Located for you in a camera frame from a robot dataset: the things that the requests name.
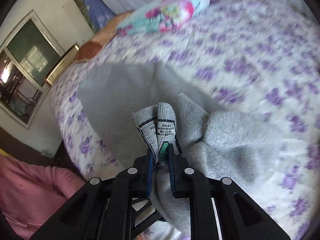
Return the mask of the grey sweatpants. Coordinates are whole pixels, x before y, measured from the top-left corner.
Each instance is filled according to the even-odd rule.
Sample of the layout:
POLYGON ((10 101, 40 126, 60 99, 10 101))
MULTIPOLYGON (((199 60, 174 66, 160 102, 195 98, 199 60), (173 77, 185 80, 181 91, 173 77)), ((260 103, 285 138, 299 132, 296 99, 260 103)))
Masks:
POLYGON ((172 196, 164 151, 213 179, 229 177, 255 193, 273 176, 283 135, 259 115, 228 110, 162 63, 105 63, 80 82, 89 123, 124 167, 150 150, 155 174, 150 200, 174 228, 190 235, 187 199, 172 196))

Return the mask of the person in pink clothing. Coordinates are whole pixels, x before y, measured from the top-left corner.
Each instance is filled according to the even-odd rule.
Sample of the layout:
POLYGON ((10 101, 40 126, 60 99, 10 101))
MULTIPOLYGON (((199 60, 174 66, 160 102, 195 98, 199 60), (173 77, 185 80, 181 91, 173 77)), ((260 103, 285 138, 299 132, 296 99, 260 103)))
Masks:
POLYGON ((84 185, 80 176, 66 168, 1 156, 1 211, 22 239, 29 239, 84 185))

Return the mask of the purple floral bedsheet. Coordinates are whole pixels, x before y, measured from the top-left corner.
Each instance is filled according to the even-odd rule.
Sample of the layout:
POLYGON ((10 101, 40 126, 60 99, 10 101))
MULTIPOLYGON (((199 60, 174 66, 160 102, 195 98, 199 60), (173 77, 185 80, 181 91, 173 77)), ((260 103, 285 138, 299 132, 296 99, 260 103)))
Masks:
POLYGON ((50 91, 86 179, 158 148, 166 118, 193 168, 232 178, 291 239, 319 214, 319 25, 289 7, 216 1, 180 30, 119 35, 50 91))

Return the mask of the brown orange pillow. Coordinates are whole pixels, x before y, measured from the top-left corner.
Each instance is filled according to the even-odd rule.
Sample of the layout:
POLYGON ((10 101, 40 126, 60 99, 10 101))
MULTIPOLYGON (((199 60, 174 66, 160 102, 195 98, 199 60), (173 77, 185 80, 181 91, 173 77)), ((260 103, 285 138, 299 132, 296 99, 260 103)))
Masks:
POLYGON ((117 35, 117 25, 132 13, 133 10, 129 10, 117 14, 110 19, 93 38, 79 48, 74 58, 74 62, 85 62, 95 57, 95 55, 97 55, 97 53, 99 53, 99 51, 101 51, 101 49, 117 35))

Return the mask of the framed glass cabinet door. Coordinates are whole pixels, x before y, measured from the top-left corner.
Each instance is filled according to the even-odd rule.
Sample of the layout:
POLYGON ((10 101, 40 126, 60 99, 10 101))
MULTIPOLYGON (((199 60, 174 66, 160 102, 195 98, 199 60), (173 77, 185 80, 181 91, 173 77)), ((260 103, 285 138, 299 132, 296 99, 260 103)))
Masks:
POLYGON ((1 44, 1 109, 24 128, 49 88, 46 76, 64 53, 34 10, 1 44))

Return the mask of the blue floral pillow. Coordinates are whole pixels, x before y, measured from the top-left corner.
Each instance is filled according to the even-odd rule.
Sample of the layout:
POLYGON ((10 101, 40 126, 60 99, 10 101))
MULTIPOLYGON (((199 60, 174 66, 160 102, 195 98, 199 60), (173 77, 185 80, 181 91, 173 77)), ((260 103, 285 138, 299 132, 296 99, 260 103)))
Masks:
POLYGON ((95 31, 106 26, 115 13, 103 2, 103 0, 83 0, 88 16, 95 31))

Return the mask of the turquoise pink floral folded quilt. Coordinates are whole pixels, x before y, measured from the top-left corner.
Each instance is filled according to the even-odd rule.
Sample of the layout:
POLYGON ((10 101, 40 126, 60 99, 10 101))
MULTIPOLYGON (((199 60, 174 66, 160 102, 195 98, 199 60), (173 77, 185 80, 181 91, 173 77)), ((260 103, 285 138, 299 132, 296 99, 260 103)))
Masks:
POLYGON ((156 0, 135 10, 116 30, 120 35, 176 31, 209 5, 210 0, 156 0))

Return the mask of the golden wooden bed frame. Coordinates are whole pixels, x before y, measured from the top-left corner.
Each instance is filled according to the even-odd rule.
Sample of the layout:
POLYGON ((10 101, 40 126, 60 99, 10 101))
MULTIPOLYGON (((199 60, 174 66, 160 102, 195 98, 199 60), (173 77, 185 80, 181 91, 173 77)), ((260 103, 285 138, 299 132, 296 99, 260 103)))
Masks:
POLYGON ((46 84, 49 86, 53 86, 56 80, 60 77, 60 75, 66 70, 66 68, 72 64, 77 53, 79 51, 79 46, 75 43, 71 46, 57 61, 54 67, 49 71, 46 75, 46 84))

